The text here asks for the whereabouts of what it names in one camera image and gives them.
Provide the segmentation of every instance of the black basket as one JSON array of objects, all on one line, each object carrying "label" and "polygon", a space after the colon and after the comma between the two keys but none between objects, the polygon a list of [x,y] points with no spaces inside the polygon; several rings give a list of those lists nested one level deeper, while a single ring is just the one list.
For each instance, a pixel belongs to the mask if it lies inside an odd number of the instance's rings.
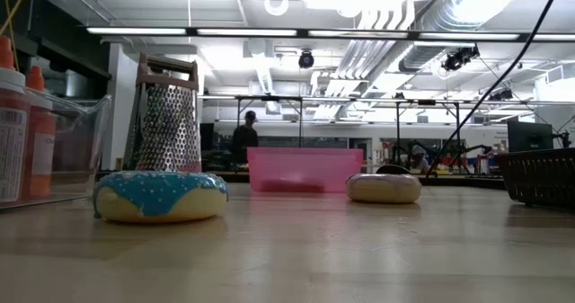
[{"label": "black basket", "polygon": [[575,148],[518,152],[497,160],[512,200],[575,209]]}]

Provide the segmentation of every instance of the donut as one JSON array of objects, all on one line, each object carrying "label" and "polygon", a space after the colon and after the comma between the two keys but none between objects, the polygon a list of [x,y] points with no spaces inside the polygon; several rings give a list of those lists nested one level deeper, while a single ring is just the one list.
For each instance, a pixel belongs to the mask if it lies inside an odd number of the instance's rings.
[{"label": "donut", "polygon": [[213,174],[117,172],[93,193],[95,218],[130,223],[170,223],[221,214],[226,182]]},{"label": "donut", "polygon": [[410,174],[355,174],[346,181],[353,201],[409,204],[421,193],[421,183]]}]

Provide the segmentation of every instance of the pink frosted donut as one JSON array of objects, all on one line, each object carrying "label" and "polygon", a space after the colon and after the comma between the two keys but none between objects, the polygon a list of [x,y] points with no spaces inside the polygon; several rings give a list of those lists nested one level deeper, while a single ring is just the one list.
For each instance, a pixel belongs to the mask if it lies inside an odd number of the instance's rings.
[{"label": "pink frosted donut", "polygon": [[410,174],[355,174],[346,182],[348,197],[368,203],[415,202],[421,194],[421,183]]}]

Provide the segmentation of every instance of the person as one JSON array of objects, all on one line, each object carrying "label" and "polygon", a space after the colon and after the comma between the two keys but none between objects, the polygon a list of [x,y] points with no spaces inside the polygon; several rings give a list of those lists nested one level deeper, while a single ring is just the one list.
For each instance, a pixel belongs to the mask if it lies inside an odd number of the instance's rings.
[{"label": "person", "polygon": [[425,159],[425,149],[420,146],[413,146],[411,149],[411,168],[419,169],[422,174],[426,174],[429,170],[429,163]]},{"label": "person", "polygon": [[237,127],[232,138],[232,154],[237,164],[248,162],[248,147],[258,146],[258,132],[253,128],[256,121],[255,112],[245,113],[245,124]]}]

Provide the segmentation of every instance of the pink plastic bin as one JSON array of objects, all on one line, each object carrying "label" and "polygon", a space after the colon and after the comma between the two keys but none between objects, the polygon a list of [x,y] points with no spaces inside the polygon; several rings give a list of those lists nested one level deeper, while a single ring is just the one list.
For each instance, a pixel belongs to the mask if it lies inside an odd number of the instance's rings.
[{"label": "pink plastic bin", "polygon": [[255,192],[345,192],[361,173],[362,149],[248,148],[250,186]]}]

